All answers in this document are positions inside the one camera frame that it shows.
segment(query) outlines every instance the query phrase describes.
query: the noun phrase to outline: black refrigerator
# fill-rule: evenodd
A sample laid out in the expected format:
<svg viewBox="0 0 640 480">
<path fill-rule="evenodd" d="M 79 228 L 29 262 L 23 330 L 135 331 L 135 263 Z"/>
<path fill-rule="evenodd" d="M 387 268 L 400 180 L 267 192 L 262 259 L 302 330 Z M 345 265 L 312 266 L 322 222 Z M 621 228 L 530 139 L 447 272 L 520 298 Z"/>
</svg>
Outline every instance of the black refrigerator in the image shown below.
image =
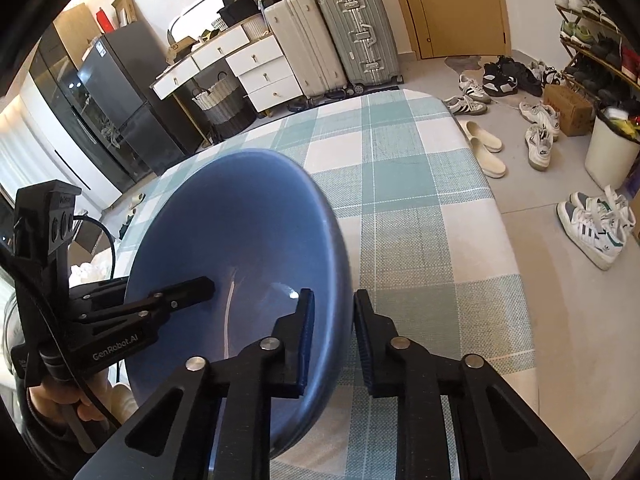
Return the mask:
<svg viewBox="0 0 640 480">
<path fill-rule="evenodd" d="M 156 174 L 193 155 L 202 136 L 173 97 L 149 88 L 166 61 L 143 22 L 103 34 L 78 70 L 92 100 Z"/>
</svg>

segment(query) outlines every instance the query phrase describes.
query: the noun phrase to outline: white drawer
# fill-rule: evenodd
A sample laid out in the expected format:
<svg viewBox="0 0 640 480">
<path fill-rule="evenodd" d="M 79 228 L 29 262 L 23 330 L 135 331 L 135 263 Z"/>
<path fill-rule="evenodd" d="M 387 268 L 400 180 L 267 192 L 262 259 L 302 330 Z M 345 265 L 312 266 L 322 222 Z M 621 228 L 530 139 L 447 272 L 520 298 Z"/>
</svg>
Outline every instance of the white drawer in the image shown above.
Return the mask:
<svg viewBox="0 0 640 480">
<path fill-rule="evenodd" d="M 290 75 L 293 75 L 293 72 L 289 66 L 289 62 L 287 58 L 282 56 L 239 75 L 238 79 L 246 92 L 250 94 L 257 89 L 280 81 Z"/>
<path fill-rule="evenodd" d="M 222 32 L 218 38 L 201 46 L 191 57 L 196 62 L 200 70 L 204 70 L 210 64 L 238 50 L 241 46 L 249 43 L 249 37 L 242 27 L 235 27 Z"/>
<path fill-rule="evenodd" d="M 153 83 L 152 87 L 156 94 L 158 94 L 158 97 L 164 99 L 199 71 L 200 69 L 193 62 L 193 59 L 188 57 L 180 63 L 177 63 L 169 72 Z"/>
<path fill-rule="evenodd" d="M 234 74 L 241 75 L 281 56 L 284 54 L 276 38 L 269 36 L 227 57 L 226 62 Z"/>
<path fill-rule="evenodd" d="M 249 94 L 259 112 L 302 95 L 300 85 L 292 75 Z"/>
</svg>

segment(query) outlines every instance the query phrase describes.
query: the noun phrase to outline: plaid tablecloth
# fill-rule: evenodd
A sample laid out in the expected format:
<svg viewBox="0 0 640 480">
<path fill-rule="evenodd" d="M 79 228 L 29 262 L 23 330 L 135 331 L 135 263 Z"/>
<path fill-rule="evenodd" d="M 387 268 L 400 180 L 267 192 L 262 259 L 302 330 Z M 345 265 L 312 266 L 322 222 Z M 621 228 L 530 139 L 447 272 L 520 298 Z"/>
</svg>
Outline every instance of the plaid tablecloth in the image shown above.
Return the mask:
<svg viewBox="0 0 640 480">
<path fill-rule="evenodd" d="M 302 165 L 334 208 L 353 288 L 432 353 L 483 355 L 536 411 L 534 351 L 522 282 L 502 218 L 456 121 L 436 98 L 385 91 L 260 126 L 156 179 L 118 250 L 129 273 L 169 196 L 215 158 L 269 148 Z M 444 401 L 445 412 L 448 406 Z M 447 416 L 450 450 L 453 432 Z M 457 477 L 454 453 L 452 472 Z M 272 478 L 393 479 L 396 402 L 371 399 L 355 343 L 312 430 L 271 462 Z"/>
</svg>

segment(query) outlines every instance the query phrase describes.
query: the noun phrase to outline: black sleeve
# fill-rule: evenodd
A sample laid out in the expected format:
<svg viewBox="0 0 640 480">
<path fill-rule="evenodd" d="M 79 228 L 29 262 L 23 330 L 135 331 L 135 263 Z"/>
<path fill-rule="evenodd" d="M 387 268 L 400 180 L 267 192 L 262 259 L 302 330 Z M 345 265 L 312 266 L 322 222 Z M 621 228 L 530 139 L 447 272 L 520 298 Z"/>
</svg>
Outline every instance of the black sleeve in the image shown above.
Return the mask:
<svg viewBox="0 0 640 480">
<path fill-rule="evenodd" d="M 16 379 L 15 383 L 22 415 L 22 438 L 52 480 L 71 480 L 92 455 L 81 449 L 69 428 L 47 424 L 34 409 L 24 381 Z M 101 442 L 108 438 L 110 431 L 99 422 L 85 424 L 91 427 L 91 434 L 103 434 Z"/>
</svg>

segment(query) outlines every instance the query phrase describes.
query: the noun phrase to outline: beige slipper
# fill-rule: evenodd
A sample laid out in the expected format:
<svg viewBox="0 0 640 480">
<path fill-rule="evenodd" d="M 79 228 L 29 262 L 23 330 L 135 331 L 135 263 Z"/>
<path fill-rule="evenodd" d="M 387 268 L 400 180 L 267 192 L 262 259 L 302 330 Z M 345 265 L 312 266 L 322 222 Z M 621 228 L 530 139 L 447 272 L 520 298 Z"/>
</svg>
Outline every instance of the beige slipper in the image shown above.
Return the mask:
<svg viewBox="0 0 640 480">
<path fill-rule="evenodd" d="M 477 137 L 471 137 L 469 141 L 471 142 L 471 150 L 474 152 L 476 160 L 486 176 L 500 178 L 507 173 L 507 167 L 504 165 L 504 162 L 489 152 Z"/>
<path fill-rule="evenodd" d="M 494 134 L 490 134 L 480 124 L 473 121 L 460 121 L 460 126 L 462 126 L 467 139 L 471 140 L 471 137 L 477 137 L 490 152 L 498 153 L 502 149 L 502 141 Z"/>
</svg>

